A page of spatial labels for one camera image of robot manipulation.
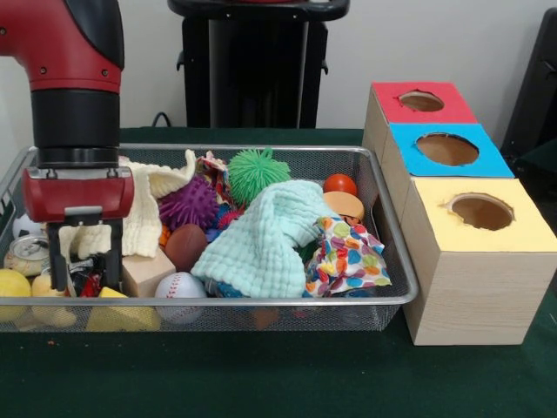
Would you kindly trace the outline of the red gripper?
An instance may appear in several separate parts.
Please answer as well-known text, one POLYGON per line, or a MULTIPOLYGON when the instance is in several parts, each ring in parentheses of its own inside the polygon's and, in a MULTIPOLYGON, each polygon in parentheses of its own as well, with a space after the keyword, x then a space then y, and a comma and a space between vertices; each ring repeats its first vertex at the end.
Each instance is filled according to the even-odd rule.
POLYGON ((133 201, 133 176, 128 167, 40 169, 23 171, 23 199, 30 219, 47 225, 51 288, 64 291, 67 264, 61 253, 61 225, 107 221, 110 250, 104 256, 105 285, 120 288, 123 221, 133 201))

